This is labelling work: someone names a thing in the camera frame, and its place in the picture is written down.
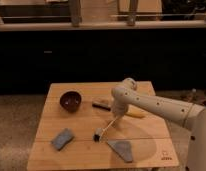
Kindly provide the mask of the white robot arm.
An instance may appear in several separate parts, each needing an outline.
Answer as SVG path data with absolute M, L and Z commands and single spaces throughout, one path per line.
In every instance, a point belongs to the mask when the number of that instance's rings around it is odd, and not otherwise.
M 124 116 L 130 105 L 180 125 L 191 132 L 186 171 L 206 171 L 206 106 L 137 92 L 137 82 L 126 78 L 111 89 L 112 112 Z

